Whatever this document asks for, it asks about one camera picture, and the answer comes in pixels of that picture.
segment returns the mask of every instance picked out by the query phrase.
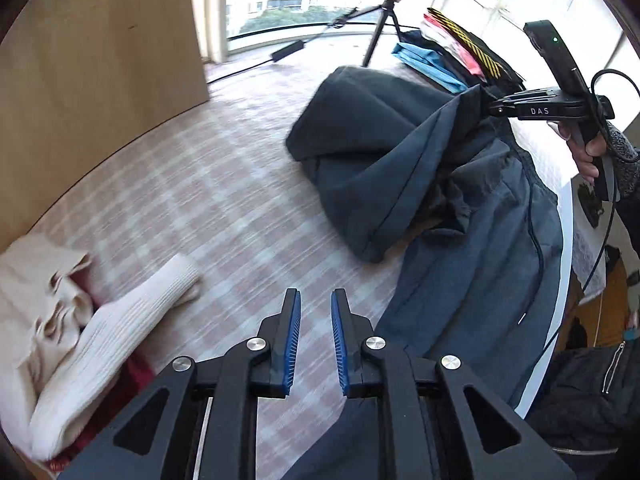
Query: pile of clothes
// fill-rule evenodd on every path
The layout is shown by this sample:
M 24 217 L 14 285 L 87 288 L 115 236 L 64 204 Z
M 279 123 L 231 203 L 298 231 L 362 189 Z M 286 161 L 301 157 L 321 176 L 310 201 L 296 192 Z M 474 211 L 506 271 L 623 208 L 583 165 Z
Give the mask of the pile of clothes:
M 525 89 L 522 78 L 484 41 L 436 9 L 425 12 L 419 30 L 402 34 L 393 54 L 452 94 L 478 84 L 498 97 Z
M 135 349 L 199 292 L 198 269 L 176 254 L 96 310 L 79 286 L 90 263 L 37 234 L 0 254 L 0 423 L 15 448 L 53 471 L 152 380 Z
M 505 66 L 483 71 L 487 83 L 521 84 Z M 420 230 L 376 335 L 412 355 L 460 357 L 515 408 L 545 345 L 563 243 L 557 197 L 509 120 L 487 116 L 493 100 L 480 85 L 452 96 L 340 67 L 286 146 L 362 261 Z M 284 479 L 376 478 L 378 445 L 375 400 L 348 399 Z

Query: plaid bedsheet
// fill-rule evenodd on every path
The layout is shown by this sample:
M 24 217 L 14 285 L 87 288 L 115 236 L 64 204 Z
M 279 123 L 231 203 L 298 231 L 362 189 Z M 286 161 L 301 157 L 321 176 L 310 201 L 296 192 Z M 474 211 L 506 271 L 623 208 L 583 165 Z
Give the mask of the plaid bedsheet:
M 92 255 L 89 282 L 100 303 L 125 294 L 177 252 L 196 260 L 201 296 L 170 311 L 142 345 L 156 371 L 180 354 L 196 361 L 222 355 L 279 311 L 287 287 L 301 291 L 291 396 L 258 407 L 261 480 L 282 476 L 340 412 L 331 291 L 345 288 L 353 311 L 376 322 L 405 247 L 396 245 L 382 264 L 357 260 L 286 152 L 284 139 L 320 82 L 362 54 L 347 51 L 345 60 L 336 49 L 334 59 L 326 51 L 319 56 L 321 49 L 327 44 L 217 84 L 210 102 L 124 147 L 34 227 Z M 422 80 L 384 59 L 383 68 Z

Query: white knit sweater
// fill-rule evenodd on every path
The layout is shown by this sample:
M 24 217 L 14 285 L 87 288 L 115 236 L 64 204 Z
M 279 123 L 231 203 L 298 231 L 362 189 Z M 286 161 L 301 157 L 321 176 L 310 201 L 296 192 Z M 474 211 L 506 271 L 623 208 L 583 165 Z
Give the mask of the white knit sweater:
M 91 317 L 88 296 L 68 279 L 88 264 L 86 254 L 57 248 L 37 235 L 18 242 L 0 256 L 0 422 L 15 447 L 45 461 L 78 437 L 124 361 L 162 316 L 197 295 L 199 273 L 188 257 L 176 254 L 145 283 Z M 25 258 L 38 254 L 34 248 L 41 253 L 35 264 L 39 272 L 30 276 Z M 14 261 L 20 264 L 11 266 Z M 41 265 L 56 261 L 65 265 Z M 25 272 L 17 277 L 14 267 Z M 52 274 L 43 281 L 51 269 L 62 267 L 56 279 Z M 30 289 L 27 296 L 40 304 L 22 307 L 25 295 L 17 290 Z M 3 348 L 9 344 L 11 349 Z

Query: gray knit sleeve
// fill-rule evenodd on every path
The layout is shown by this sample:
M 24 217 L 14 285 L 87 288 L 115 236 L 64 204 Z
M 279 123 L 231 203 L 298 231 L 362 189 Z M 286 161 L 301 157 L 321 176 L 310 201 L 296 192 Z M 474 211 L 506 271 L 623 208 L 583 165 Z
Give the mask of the gray knit sleeve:
M 633 158 L 636 156 L 636 149 L 629 142 L 629 139 L 625 137 L 625 134 L 617 129 L 613 124 L 609 123 L 609 142 L 612 148 L 620 155 L 624 155 L 627 158 Z M 618 180 L 618 190 L 620 191 L 621 198 L 627 198 L 632 195 L 637 195 L 640 199 L 640 162 L 633 162 L 631 164 L 622 162 L 615 156 L 612 156 L 613 167 L 616 172 L 616 179 Z

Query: red fabric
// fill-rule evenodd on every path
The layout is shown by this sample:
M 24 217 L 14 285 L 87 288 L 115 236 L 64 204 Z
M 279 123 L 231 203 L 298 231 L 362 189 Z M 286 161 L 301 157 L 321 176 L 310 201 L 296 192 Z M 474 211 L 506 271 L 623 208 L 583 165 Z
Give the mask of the red fabric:
M 88 270 L 76 272 L 72 279 L 86 291 L 88 288 Z M 98 308 L 95 298 L 94 308 Z M 153 370 L 138 352 L 133 352 L 120 369 L 120 377 L 111 391 L 95 410 L 89 422 L 71 446 L 67 447 L 57 457 L 49 460 L 46 465 L 53 472 L 62 471 L 93 439 L 100 433 L 137 394 L 139 394 L 155 378 Z

